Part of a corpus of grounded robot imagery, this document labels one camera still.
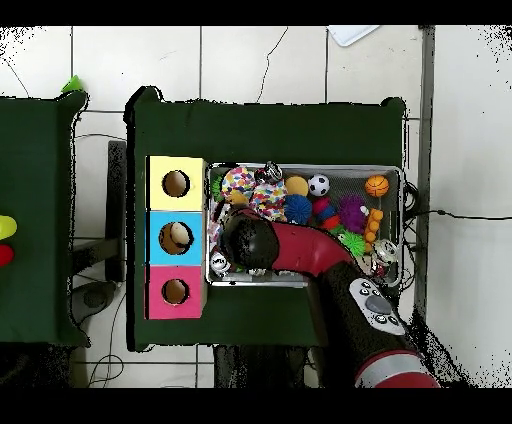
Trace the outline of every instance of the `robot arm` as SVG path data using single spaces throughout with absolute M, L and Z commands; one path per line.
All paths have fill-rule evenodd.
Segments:
M 327 386 L 440 387 L 390 302 L 328 234 L 243 208 L 222 225 L 219 247 L 230 261 L 312 278 L 329 342 Z

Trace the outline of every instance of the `yellow object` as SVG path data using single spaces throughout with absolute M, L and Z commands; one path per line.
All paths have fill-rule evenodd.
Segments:
M 232 190 L 226 199 L 232 205 L 248 205 L 249 199 L 240 190 Z
M 309 193 L 308 182 L 298 175 L 288 178 L 284 185 L 288 194 L 300 194 L 301 196 L 307 196 Z
M 11 237 L 17 229 L 18 225 L 13 218 L 10 216 L 0 216 L 0 240 Z
M 146 187 L 150 209 L 202 212 L 205 168 L 201 158 L 150 156 L 149 188 Z
M 377 238 L 377 231 L 379 231 L 380 221 L 382 221 L 383 217 L 384 213 L 382 211 L 378 209 L 370 209 L 368 222 L 366 223 L 366 228 L 363 234 L 365 241 L 364 250 L 366 253 L 369 253 L 372 250 L 372 243 Z
M 384 196 L 389 190 L 389 181 L 383 175 L 373 175 L 366 180 L 366 192 L 373 197 Z

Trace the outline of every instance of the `pink box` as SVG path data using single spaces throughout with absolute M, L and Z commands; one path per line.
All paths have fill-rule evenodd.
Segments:
M 201 318 L 206 300 L 201 266 L 150 266 L 149 270 L 149 319 Z M 188 298 L 179 305 L 168 303 L 162 294 L 164 284 L 173 279 L 183 280 L 189 289 Z

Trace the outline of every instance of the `green table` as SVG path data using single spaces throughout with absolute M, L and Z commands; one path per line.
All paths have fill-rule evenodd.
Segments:
M 55 100 L 0 98 L 0 215 L 18 231 L 0 268 L 0 342 L 85 346 L 69 317 L 71 138 L 85 93 Z
M 145 320 L 144 166 L 150 155 L 207 162 L 402 164 L 400 99 L 379 105 L 166 103 L 141 87 L 126 105 L 128 128 L 128 346 L 147 344 L 317 344 L 305 289 L 211 287 L 197 320 Z

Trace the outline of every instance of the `metal basket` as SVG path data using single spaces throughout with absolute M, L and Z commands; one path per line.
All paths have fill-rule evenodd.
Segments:
M 264 164 L 240 163 L 251 171 L 262 168 Z M 345 195 L 359 195 L 368 209 L 375 208 L 384 212 L 377 238 L 391 240 L 398 247 L 398 261 L 392 265 L 385 282 L 395 286 L 400 282 L 402 275 L 402 231 L 403 231 L 403 175 L 402 170 L 394 166 L 376 165 L 300 165 L 279 164 L 286 179 L 292 175 L 299 175 L 306 180 L 314 174 L 323 174 L 329 178 L 330 189 L 327 196 L 333 206 L 337 208 L 339 200 Z M 225 164 L 214 163 L 207 174 L 207 182 L 213 181 L 217 176 L 224 175 L 231 168 Z M 384 175 L 389 182 L 389 190 L 385 196 L 372 197 L 364 189 L 366 180 L 372 175 Z M 206 278 L 214 286 L 262 286 L 262 287 L 305 287 L 309 279 L 300 274 L 276 275 L 267 271 L 263 276 L 252 276 L 244 272 L 229 273 L 219 278 L 210 270 L 210 239 L 207 237 L 206 249 Z

